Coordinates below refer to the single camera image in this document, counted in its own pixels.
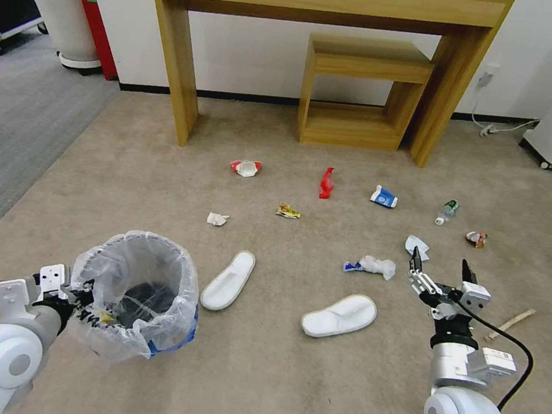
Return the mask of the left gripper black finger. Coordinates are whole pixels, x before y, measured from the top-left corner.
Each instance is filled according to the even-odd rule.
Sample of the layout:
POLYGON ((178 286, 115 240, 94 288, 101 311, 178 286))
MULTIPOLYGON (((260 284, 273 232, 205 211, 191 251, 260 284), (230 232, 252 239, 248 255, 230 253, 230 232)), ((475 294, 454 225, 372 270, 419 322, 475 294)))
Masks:
POLYGON ((86 281, 78 286, 71 286, 69 290, 69 302, 74 306, 87 307, 93 303, 94 281, 86 281))

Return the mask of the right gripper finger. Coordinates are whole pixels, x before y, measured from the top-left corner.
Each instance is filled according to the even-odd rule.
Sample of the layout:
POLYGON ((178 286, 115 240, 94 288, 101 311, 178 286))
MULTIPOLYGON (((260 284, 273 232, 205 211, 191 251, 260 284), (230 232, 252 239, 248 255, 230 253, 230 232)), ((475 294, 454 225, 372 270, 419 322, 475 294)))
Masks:
POLYGON ((461 284, 459 287, 454 288, 448 294, 450 300, 454 301, 467 301, 473 302, 476 298, 476 275, 470 269, 469 263, 466 259, 461 261, 461 284))
POLYGON ((422 270, 421 252, 418 247, 414 247, 413 253, 409 260, 409 281, 410 286, 415 291, 419 299, 427 299, 438 301, 444 292, 441 287, 436 284, 422 270))

